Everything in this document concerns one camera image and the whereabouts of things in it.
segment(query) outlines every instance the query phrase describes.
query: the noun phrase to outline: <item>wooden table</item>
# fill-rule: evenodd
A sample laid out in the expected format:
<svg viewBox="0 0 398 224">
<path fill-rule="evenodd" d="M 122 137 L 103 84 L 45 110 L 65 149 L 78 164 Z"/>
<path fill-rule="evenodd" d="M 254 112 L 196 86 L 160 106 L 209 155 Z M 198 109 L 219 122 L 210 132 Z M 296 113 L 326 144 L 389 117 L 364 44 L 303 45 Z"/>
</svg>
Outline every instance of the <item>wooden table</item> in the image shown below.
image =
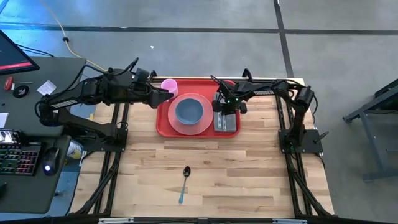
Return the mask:
<svg viewBox="0 0 398 224">
<path fill-rule="evenodd" d="M 112 113 L 113 106 L 97 105 L 94 120 L 108 123 Z M 119 166 L 113 217 L 294 216 L 286 161 L 279 149 L 274 96 L 250 99 L 248 113 L 241 115 L 241 131 L 232 139 L 163 138 L 156 131 L 155 119 L 156 110 L 149 106 L 130 106 L 129 138 Z M 310 112 L 305 126 L 313 128 Z M 103 152 L 95 152 L 84 160 L 71 212 L 81 208 L 97 187 L 103 157 Z M 302 157 L 308 187 L 333 213 L 320 159 L 313 154 Z M 192 173 L 184 202 L 179 205 L 185 166 L 190 166 Z M 305 212 L 301 190 L 298 194 Z"/>
</svg>

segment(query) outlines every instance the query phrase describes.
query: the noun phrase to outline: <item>blue bowl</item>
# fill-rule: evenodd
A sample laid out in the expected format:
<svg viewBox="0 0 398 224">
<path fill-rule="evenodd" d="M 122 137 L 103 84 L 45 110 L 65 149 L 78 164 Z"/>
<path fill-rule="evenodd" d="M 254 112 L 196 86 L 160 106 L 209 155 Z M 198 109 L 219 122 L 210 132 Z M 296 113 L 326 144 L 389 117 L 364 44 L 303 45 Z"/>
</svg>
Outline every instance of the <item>blue bowl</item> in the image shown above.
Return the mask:
<svg viewBox="0 0 398 224">
<path fill-rule="evenodd" d="M 178 103 L 175 115 L 181 123 L 193 125 L 203 117 L 203 106 L 199 101 L 187 98 Z"/>
</svg>

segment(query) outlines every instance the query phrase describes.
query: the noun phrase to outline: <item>pink cup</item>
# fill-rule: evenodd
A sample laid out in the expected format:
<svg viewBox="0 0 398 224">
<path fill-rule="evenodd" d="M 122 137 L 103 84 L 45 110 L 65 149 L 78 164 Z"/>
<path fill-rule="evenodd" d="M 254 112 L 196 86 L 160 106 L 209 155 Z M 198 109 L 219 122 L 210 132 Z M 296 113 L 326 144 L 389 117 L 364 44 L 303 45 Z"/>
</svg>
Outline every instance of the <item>pink cup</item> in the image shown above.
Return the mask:
<svg viewBox="0 0 398 224">
<path fill-rule="evenodd" d="M 160 85 L 162 89 L 168 90 L 169 93 L 173 93 L 174 96 L 172 98 L 175 98 L 178 95 L 178 86 L 177 82 L 174 79 L 168 78 L 162 82 Z"/>
</svg>

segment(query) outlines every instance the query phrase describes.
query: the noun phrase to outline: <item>rgb keyboard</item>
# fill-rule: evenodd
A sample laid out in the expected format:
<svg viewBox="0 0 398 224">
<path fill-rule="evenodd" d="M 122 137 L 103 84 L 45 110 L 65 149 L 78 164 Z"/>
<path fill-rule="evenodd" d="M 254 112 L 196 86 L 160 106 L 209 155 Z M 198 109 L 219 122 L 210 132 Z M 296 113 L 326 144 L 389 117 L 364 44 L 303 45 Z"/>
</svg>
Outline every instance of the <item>rgb keyboard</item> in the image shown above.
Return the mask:
<svg viewBox="0 0 398 224">
<path fill-rule="evenodd" d="M 41 146 L 0 145 L 0 175 L 34 175 Z"/>
</svg>

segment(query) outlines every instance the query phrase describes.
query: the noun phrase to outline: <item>computer monitor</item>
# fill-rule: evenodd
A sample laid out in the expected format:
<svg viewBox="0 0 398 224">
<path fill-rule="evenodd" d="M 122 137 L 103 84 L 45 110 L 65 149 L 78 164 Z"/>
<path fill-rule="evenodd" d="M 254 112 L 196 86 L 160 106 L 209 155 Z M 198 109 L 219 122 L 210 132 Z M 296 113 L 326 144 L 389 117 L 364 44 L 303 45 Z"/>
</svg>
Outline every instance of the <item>computer monitor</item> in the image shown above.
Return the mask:
<svg viewBox="0 0 398 224">
<path fill-rule="evenodd" d="M 0 30 L 0 75 L 38 70 L 40 67 Z"/>
</svg>

